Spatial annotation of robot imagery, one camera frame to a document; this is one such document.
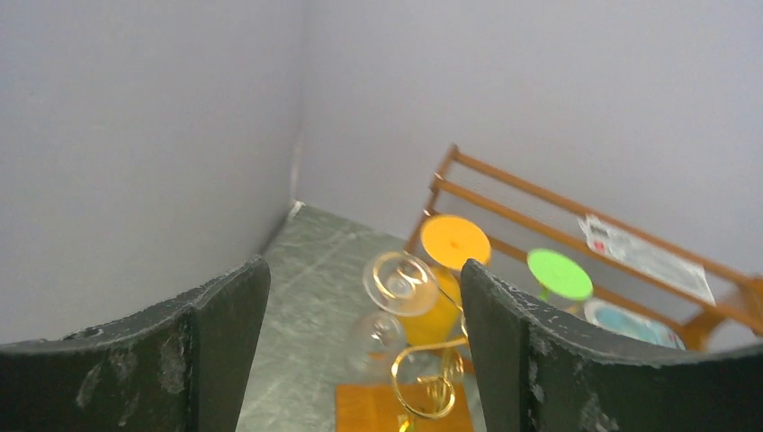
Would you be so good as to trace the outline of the green plastic goblet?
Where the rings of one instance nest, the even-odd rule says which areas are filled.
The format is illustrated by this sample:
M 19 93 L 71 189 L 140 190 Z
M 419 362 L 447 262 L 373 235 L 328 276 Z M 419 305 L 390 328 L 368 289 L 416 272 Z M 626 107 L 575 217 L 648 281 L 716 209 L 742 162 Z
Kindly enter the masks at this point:
M 567 256 L 548 248 L 535 248 L 526 255 L 526 264 L 541 286 L 539 298 L 547 302 L 553 293 L 573 304 L 567 309 L 577 313 L 593 296 L 594 284 L 588 273 Z

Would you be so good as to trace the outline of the orange plastic goblet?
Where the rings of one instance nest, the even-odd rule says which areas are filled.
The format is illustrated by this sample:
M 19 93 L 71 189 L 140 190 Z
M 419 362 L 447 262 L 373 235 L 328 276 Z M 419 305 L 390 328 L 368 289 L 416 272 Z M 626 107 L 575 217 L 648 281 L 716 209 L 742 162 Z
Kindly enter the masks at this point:
M 486 265 L 491 256 L 491 245 L 483 230 L 474 222 L 452 214 L 427 219 L 419 231 L 419 242 L 434 263 L 432 272 L 442 292 L 431 310 L 400 320 L 412 346 L 448 340 L 461 317 L 461 288 L 455 276 L 469 259 Z

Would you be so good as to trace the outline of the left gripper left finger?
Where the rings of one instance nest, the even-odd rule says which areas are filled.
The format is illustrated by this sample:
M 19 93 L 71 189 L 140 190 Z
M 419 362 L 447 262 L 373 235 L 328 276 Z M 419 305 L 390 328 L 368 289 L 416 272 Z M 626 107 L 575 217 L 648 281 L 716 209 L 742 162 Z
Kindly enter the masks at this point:
M 2 345 L 2 430 L 235 430 L 270 286 L 256 256 L 125 318 Z

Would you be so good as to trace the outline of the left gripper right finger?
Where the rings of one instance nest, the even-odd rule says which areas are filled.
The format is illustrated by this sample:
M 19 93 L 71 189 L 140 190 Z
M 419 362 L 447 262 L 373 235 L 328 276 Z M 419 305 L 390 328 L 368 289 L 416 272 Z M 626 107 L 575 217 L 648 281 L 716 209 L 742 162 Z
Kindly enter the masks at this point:
M 762 347 L 701 353 L 621 336 L 475 260 L 462 306 L 490 431 L 759 431 Z

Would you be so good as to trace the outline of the clear wine glass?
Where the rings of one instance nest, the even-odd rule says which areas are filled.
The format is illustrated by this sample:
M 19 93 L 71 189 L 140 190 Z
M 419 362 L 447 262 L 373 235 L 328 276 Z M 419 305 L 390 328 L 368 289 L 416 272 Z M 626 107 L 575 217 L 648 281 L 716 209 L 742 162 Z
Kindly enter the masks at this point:
M 350 327 L 346 366 L 356 382 L 385 383 L 393 361 L 408 346 L 402 320 L 434 308 L 437 283 L 424 261 L 402 250 L 385 251 L 373 258 L 362 280 L 376 310 L 359 317 Z

